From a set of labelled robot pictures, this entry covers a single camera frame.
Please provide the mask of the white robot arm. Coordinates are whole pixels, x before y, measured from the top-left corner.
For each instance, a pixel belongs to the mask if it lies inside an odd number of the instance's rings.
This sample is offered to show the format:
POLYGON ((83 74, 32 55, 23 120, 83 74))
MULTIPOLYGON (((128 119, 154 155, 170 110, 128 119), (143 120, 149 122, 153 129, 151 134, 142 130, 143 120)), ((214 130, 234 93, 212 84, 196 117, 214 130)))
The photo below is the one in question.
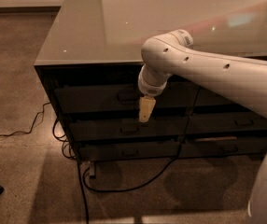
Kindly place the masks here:
MULTIPOLYGON (((149 38, 141 48, 144 65, 138 77, 143 93, 139 120, 147 122, 155 97, 172 75, 183 77, 267 118, 267 61, 194 50, 185 30, 149 38)), ((267 155, 251 191, 246 224, 267 224, 267 155)))

